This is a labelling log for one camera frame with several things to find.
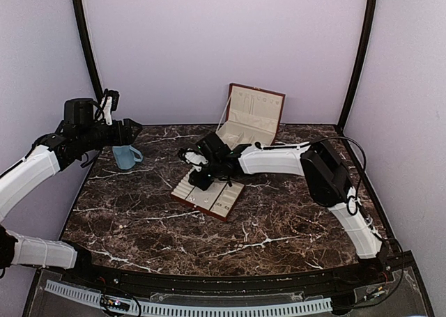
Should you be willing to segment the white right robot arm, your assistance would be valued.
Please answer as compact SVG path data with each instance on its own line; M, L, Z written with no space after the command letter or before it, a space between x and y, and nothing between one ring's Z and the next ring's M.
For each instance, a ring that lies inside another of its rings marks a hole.
M383 265L378 258L386 248L384 239L362 206L348 167L328 139L278 146L255 142L229 148L213 132L196 142L194 148L180 149L178 156L194 167L189 183L203 191L215 180L230 181L243 174L286 173L304 177L313 201L339 220L357 257L365 261L356 268L355 278L369 285L381 276Z

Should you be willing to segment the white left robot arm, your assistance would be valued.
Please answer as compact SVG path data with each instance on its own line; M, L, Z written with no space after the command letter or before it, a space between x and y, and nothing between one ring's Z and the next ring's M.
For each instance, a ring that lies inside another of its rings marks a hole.
M106 146L133 144L142 130L130 118L116 121L112 112L118 105L118 93L104 95L101 102L76 98L65 102L63 120L56 131L37 138L31 150L1 175L1 218L31 191L81 160L92 150ZM12 265L70 269L83 286L98 281L98 270L79 259L79 250L60 240L44 240L1 229L1 269Z

